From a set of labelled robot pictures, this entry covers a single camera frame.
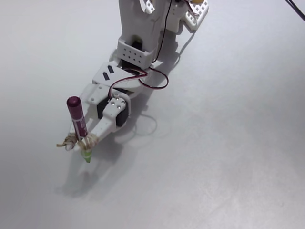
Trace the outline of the white moving gripper finger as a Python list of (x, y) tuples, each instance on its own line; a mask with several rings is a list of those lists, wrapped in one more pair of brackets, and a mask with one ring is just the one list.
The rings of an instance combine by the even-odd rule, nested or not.
[(127, 121), (127, 101), (122, 97), (105, 98), (97, 104), (98, 123), (90, 131), (96, 143), (123, 127)]

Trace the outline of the white fixed gripper finger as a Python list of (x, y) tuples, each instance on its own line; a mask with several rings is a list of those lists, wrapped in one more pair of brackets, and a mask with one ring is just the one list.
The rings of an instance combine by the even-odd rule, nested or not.
[(88, 133), (90, 133), (99, 121), (97, 107), (94, 105), (85, 104), (83, 113), (85, 117), (87, 131)]

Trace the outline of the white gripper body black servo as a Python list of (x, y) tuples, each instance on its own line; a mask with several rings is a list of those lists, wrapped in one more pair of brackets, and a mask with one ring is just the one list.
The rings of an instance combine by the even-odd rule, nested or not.
[(81, 102), (83, 109), (85, 107), (85, 104), (90, 104), (97, 107), (97, 104), (105, 98), (112, 99), (113, 97), (122, 97), (127, 101), (127, 119), (128, 119), (131, 111), (130, 97), (127, 94), (115, 89), (112, 90), (111, 95), (108, 95), (108, 92), (109, 92), (109, 87), (107, 86), (101, 84), (89, 84), (81, 95)]

